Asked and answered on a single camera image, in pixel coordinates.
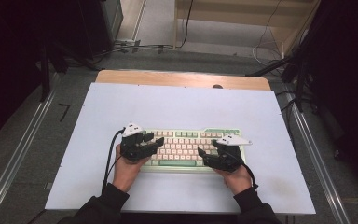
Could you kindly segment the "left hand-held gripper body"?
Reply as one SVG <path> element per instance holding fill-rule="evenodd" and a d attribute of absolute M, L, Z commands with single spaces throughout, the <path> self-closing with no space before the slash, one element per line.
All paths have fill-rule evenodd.
<path fill-rule="evenodd" d="M 120 155 L 129 161 L 136 162 L 143 158 L 151 157 L 155 153 L 142 151 L 143 135 L 147 132 L 135 123 L 129 123 L 122 135 Z"/>

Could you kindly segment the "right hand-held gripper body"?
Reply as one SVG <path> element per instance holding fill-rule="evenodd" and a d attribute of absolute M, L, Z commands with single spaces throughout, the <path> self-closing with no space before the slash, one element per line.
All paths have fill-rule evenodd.
<path fill-rule="evenodd" d="M 222 152 L 216 154 L 219 157 L 220 164 L 217 167 L 210 168 L 232 173 L 244 165 L 241 146 L 251 145 L 251 141 L 236 134 L 228 134 L 217 139 L 217 142 L 222 145 Z"/>

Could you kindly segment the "wooden shelf unit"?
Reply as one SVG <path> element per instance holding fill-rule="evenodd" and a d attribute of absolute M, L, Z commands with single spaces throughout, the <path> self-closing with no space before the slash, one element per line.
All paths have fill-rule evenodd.
<path fill-rule="evenodd" d="M 281 55 L 291 54 L 311 24 L 321 0 L 174 0 L 173 45 L 178 20 L 216 21 L 267 26 Z"/>

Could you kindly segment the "dark cabinet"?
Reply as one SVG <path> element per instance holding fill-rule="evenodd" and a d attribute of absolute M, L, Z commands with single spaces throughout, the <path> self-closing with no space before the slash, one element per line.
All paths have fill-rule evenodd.
<path fill-rule="evenodd" d="M 86 34 L 86 55 L 93 58 L 113 48 L 124 16 L 120 0 L 78 0 Z"/>

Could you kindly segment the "dark curtain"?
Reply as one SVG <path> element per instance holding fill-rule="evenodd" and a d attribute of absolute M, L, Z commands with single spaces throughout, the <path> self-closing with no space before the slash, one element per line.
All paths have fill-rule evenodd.
<path fill-rule="evenodd" d="M 358 0 L 321 0 L 310 39 L 310 89 L 338 155 L 358 170 Z"/>
<path fill-rule="evenodd" d="M 39 85 L 48 91 L 48 75 L 38 62 L 67 71 L 54 31 L 75 1 L 0 0 L 0 130 Z"/>

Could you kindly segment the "metal floor rail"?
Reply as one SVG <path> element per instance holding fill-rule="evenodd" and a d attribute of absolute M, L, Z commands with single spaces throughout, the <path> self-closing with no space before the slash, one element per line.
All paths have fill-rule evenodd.
<path fill-rule="evenodd" d="M 21 139 L 5 164 L 2 174 L 0 174 L 0 205 L 20 169 L 21 163 L 34 140 L 34 136 L 54 99 L 55 93 L 56 91 L 52 90 L 43 102 L 37 103 L 37 108 L 34 110 L 30 121 L 27 122 L 26 129 L 21 133 Z"/>
<path fill-rule="evenodd" d="M 312 161 L 316 175 L 318 176 L 319 181 L 322 185 L 325 198 L 329 204 L 329 207 L 332 211 L 336 223 L 351 224 L 351 221 L 344 208 L 344 204 L 341 200 L 341 197 L 338 194 L 333 179 L 327 170 L 327 167 L 324 163 L 324 160 L 316 144 L 316 141 L 314 140 L 314 137 L 310 131 L 306 118 L 295 104 L 295 96 L 292 93 L 288 93 L 286 95 L 286 98 L 292 107 L 296 125 L 298 126 L 298 129 L 302 135 L 302 139 L 305 143 L 307 151 L 309 152 L 310 159 Z"/>

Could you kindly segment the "person's right hand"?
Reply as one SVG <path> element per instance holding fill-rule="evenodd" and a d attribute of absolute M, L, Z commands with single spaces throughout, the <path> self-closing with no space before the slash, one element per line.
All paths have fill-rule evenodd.
<path fill-rule="evenodd" d="M 224 178 L 227 187 L 234 195 L 237 195 L 252 186 L 252 179 L 243 166 L 232 173 L 224 171 L 221 173 L 221 176 Z"/>

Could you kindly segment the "black tripod leg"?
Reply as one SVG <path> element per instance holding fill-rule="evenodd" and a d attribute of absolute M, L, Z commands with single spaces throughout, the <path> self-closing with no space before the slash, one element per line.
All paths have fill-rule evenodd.
<path fill-rule="evenodd" d="M 294 56 L 287 56 L 284 59 L 280 59 L 276 63 L 272 63 L 272 64 L 268 65 L 267 67 L 265 67 L 265 68 L 263 68 L 263 69 L 261 69 L 259 71 L 256 71 L 256 72 L 254 72 L 252 74 L 248 74 L 246 76 L 247 77 L 262 77 L 265 74 L 271 72 L 272 70 L 277 69 L 277 68 L 289 63 L 290 61 L 293 60 L 293 58 L 294 58 Z"/>

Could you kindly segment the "person's left hand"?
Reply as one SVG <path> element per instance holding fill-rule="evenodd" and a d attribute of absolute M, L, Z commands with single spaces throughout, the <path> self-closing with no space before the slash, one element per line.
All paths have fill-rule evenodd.
<path fill-rule="evenodd" d="M 122 158 L 120 155 L 120 145 L 116 146 L 116 158 L 114 165 L 114 177 L 112 185 L 123 192 L 128 192 L 131 189 L 137 175 L 139 174 L 142 166 L 150 160 L 150 158 L 143 158 L 136 162 Z"/>

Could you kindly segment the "wooden table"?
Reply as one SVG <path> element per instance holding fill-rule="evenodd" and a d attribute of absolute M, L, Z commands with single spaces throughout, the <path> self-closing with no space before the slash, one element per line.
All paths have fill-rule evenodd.
<path fill-rule="evenodd" d="M 221 76 L 191 72 L 103 70 L 98 73 L 96 82 L 174 87 L 223 88 L 231 90 L 271 90 L 269 82 L 263 77 Z"/>

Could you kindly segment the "green and pink keyboard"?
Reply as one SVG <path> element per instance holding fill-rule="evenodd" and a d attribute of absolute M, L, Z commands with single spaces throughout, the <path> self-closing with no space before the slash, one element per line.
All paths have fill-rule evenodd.
<path fill-rule="evenodd" d="M 198 149 L 204 150 L 207 155 L 217 156 L 218 150 L 213 145 L 213 140 L 224 145 L 222 138 L 226 135 L 237 135 L 241 138 L 239 129 L 220 128 L 201 131 L 145 129 L 144 133 L 153 133 L 153 142 L 164 138 L 163 146 L 159 147 L 157 153 L 141 168 L 143 172 L 152 173 L 212 173 L 213 169 L 204 165 Z M 238 144 L 241 158 L 244 160 L 243 145 L 251 145 L 251 142 L 241 138 Z"/>

